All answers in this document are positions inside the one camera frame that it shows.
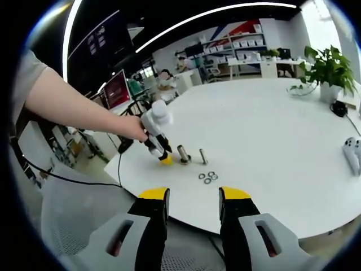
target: gray sleeve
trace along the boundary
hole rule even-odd
[[[17,118],[23,109],[25,100],[32,87],[46,67],[47,65],[38,60],[30,50],[25,52],[21,57],[11,99],[13,109],[12,122],[14,124],[16,124]]]

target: led light strip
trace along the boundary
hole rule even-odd
[[[82,0],[75,0],[72,9],[70,10],[67,25],[65,26],[64,41],[63,41],[63,79],[68,82],[68,50],[70,35],[74,24],[75,16],[77,15]]]
[[[145,47],[147,47],[149,44],[151,44],[153,41],[155,41],[156,39],[160,38],[161,36],[163,36],[164,34],[167,34],[168,32],[172,31],[173,29],[180,27],[183,24],[186,24],[192,20],[198,19],[200,17],[203,17],[205,15],[209,15],[218,11],[222,11],[222,10],[229,10],[231,8],[237,8],[237,7],[250,7],[250,6],[278,6],[278,7],[290,7],[290,8],[296,8],[297,6],[295,5],[290,5],[290,4],[283,4],[283,3],[271,3],[271,2],[256,2],[256,3],[243,3],[243,4],[236,4],[236,5],[231,5],[231,6],[226,6],[226,7],[220,7],[220,8],[215,8],[213,10],[210,11],[206,11],[203,12],[201,14],[195,15],[193,17],[190,17],[184,21],[181,21],[180,23],[164,30],[163,32],[161,32],[160,34],[156,35],[154,38],[152,38],[151,40],[147,41],[144,45],[142,45],[141,47],[139,47],[135,52],[139,53],[141,50],[143,50]]]

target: yellow object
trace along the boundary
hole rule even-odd
[[[250,195],[240,189],[226,186],[222,186],[221,188],[224,193],[224,199],[250,199]]]
[[[163,200],[167,187],[148,189],[139,195],[139,198],[142,199],[159,199]]]
[[[164,164],[164,165],[173,165],[173,160],[172,160],[171,156],[168,155],[167,158],[161,160],[160,163]]]

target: window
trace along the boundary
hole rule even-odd
[[[301,9],[311,47],[324,50],[332,45],[341,51],[338,33],[324,0],[309,0]]]
[[[150,76],[154,75],[152,67],[147,67],[147,68],[141,69],[139,71],[139,73],[142,75],[143,78],[150,77]]]

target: potted plant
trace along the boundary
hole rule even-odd
[[[280,55],[280,53],[276,49],[259,51],[259,54],[261,55],[262,60],[266,60],[266,59],[276,60],[277,56]]]
[[[314,64],[306,68],[305,62],[302,62],[300,68],[304,71],[305,76],[301,76],[299,79],[303,84],[309,86],[316,83],[307,94],[312,93],[320,85],[320,100],[327,104],[333,103],[341,90],[344,91],[344,95],[350,92],[354,96],[356,88],[350,61],[337,48],[331,46],[330,49],[321,51],[306,46],[305,57],[311,58]],[[290,90],[292,89],[303,89],[303,86],[292,86]]]

